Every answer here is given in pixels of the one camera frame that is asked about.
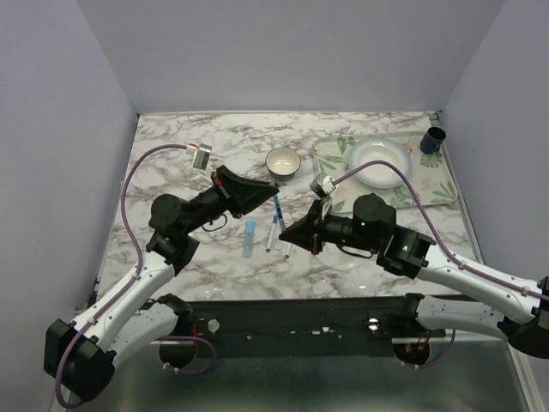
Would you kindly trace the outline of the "white pen red tip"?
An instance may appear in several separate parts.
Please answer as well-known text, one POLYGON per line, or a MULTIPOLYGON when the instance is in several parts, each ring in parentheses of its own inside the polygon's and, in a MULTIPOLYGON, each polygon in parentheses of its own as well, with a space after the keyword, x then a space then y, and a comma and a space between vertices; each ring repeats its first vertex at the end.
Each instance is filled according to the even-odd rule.
POLYGON ((285 253, 284 253, 284 257, 286 260, 288 260, 291 256, 291 250, 293 248, 293 244, 292 243, 287 243, 286 244, 286 249, 285 249, 285 253))

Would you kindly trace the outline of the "thin teal blue pen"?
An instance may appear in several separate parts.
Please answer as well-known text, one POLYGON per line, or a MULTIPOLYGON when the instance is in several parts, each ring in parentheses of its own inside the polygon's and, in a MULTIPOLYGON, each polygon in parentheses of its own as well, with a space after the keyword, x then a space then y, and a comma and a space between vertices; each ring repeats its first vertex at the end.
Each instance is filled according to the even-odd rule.
POLYGON ((285 225, 282 210, 281 210, 280 199, 279 199, 278 195, 274 195, 273 199, 274 199, 274 206, 275 206, 276 213, 277 213, 277 216, 278 216, 278 222, 279 222, 279 225, 280 225, 280 228, 281 228, 281 232, 284 232, 286 230, 286 225, 285 225))

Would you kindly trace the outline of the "white pen blue tip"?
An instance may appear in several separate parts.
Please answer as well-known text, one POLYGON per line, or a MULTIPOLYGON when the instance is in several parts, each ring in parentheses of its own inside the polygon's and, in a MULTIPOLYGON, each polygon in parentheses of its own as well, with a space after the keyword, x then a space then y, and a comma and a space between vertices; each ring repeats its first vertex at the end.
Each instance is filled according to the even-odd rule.
POLYGON ((269 229, 269 233, 268 233, 268 240, 267 240, 267 244, 266 244, 266 252, 271 252, 271 250, 272 250, 274 237, 275 237, 275 232, 276 232, 276 228, 278 226, 278 221, 279 221, 279 218, 278 218, 277 215, 275 215, 273 220, 272 220, 272 223, 270 225, 270 229, 269 229))

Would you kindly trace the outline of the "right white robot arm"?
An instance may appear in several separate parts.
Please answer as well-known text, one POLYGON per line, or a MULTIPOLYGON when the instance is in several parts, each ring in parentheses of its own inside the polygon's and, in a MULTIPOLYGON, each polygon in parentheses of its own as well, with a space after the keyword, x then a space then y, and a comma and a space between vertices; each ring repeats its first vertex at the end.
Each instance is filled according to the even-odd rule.
POLYGON ((548 356, 547 279, 535 282, 470 262, 437 235, 398 225, 395 209, 375 194, 359 197, 350 217, 324 214, 322 201, 316 200, 279 238, 313 255, 327 243, 368 251, 392 275, 465 295, 455 301, 420 296, 414 306, 395 314, 395 327, 404 336, 424 328, 464 330, 502 339, 536 358, 548 356))

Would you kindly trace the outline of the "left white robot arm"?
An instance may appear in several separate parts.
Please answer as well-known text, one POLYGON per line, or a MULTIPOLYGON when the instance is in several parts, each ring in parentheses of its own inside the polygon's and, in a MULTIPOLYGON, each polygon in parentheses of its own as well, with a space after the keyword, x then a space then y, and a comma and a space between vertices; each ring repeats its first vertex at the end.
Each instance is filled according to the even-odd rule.
POLYGON ((63 389, 89 402, 133 354, 159 338, 179 339, 189 332, 187 305, 179 298, 162 298, 144 315, 136 313, 193 258, 199 243, 191 232, 225 213, 247 215, 279 191, 275 183, 241 178, 224 166, 211 179, 211 186, 191 200, 156 197, 149 220, 154 232, 134 267, 72 321, 58 319, 48 328, 44 369, 55 379, 57 401, 65 408, 70 405, 63 389))

